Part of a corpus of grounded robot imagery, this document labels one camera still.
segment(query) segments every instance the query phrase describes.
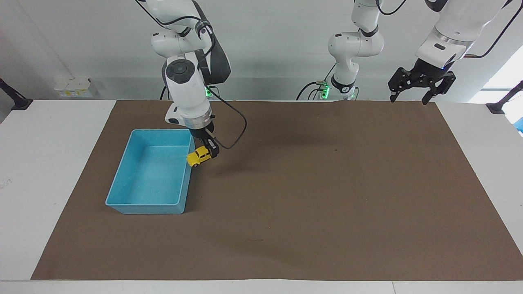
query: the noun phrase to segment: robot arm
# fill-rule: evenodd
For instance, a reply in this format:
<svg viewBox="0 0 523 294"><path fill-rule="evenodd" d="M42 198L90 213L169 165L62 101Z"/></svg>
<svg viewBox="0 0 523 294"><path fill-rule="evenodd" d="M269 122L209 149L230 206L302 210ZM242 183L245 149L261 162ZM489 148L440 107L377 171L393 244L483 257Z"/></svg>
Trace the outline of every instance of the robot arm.
<svg viewBox="0 0 523 294"><path fill-rule="evenodd" d="M220 149L214 131L206 87L225 82L229 61L198 3L191 0L142 0L165 29L151 39L155 52L166 58L162 77L173 97L165 120L187 127L211 158Z"/></svg>
<svg viewBox="0 0 523 294"><path fill-rule="evenodd" d="M425 42L416 52L418 60L407 71L399 68L389 81L391 102L413 87L428 87L423 97L427 104L438 94L445 94L456 76L449 71L455 61L463 58L474 45L483 28L509 2L507 0L425 0L440 17Z"/></svg>
<svg viewBox="0 0 523 294"><path fill-rule="evenodd" d="M359 65L353 58L375 56L383 50L383 36L378 31L379 15L376 0L356 0L352 21L359 30L338 33L329 40L329 53L336 59L336 70L329 86L331 93L341 95L342 99L348 98L358 75Z"/></svg>

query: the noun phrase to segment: blue object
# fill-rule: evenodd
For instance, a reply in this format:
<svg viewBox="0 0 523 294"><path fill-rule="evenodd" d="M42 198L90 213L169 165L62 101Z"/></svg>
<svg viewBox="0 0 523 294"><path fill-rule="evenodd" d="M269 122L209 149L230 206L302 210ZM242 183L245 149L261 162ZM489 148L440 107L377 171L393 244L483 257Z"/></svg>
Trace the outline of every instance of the blue object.
<svg viewBox="0 0 523 294"><path fill-rule="evenodd" d="M189 130L134 130L105 204L123 214L180 214L195 149Z"/></svg>
<svg viewBox="0 0 523 294"><path fill-rule="evenodd" d="M518 131L523 132L523 117L520 120L516 121L514 127L516 127Z"/></svg>

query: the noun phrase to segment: toy car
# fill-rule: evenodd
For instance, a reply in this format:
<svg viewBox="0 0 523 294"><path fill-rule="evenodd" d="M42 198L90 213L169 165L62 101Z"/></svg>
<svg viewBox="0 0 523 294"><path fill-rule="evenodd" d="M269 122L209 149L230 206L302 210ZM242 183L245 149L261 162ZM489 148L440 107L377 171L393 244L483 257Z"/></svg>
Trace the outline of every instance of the toy car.
<svg viewBox="0 0 523 294"><path fill-rule="evenodd" d="M209 150L207 150L205 146L202 146L187 156L187 163L189 163L191 167L197 167L211 158Z"/></svg>

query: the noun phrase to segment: black clamp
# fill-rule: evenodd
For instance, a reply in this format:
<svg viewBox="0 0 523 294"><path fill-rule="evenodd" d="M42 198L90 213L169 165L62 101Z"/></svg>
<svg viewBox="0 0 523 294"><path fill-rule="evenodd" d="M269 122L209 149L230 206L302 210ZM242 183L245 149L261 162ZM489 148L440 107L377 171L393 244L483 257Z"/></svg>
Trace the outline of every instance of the black clamp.
<svg viewBox="0 0 523 294"><path fill-rule="evenodd" d="M3 79L0 78L0 89L2 89L15 103L11 110L26 110L32 103L32 99L26 98L20 92L9 86Z"/></svg>
<svg viewBox="0 0 523 294"><path fill-rule="evenodd" d="M438 69L425 61L418 60L410 71L400 67L388 83L391 91L391 102L395 102L401 92L414 87L429 88L429 91L422 99L424 105L427 105L435 96L446 94L456 80L454 72L449 71L451 66L452 63L443 69Z"/></svg>
<svg viewBox="0 0 523 294"><path fill-rule="evenodd" d="M194 138L199 139L203 146L205 146L207 150L209 150L211 158L215 158L216 156L218 156L218 154L220 154L220 147L218 146L218 144L216 144L214 138L211 135L209 135L207 130L209 130L209 132L211 133L214 132L214 122L211 122L208 126L206 126L203 129L190 129L190 132Z"/></svg>
<svg viewBox="0 0 523 294"><path fill-rule="evenodd" d="M487 103L487 108L495 115L504 115L503 106L509 102L519 91L523 91L523 81L519 82L510 92L497 103Z"/></svg>

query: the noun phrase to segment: electrical outlet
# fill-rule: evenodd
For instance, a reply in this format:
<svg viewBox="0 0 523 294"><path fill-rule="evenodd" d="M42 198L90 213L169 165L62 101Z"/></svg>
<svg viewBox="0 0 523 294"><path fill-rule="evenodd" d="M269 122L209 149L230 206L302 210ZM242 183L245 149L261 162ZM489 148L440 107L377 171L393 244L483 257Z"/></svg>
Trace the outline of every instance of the electrical outlet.
<svg viewBox="0 0 523 294"><path fill-rule="evenodd" d="M59 98L93 98L98 92L90 78L59 81L54 90Z"/></svg>

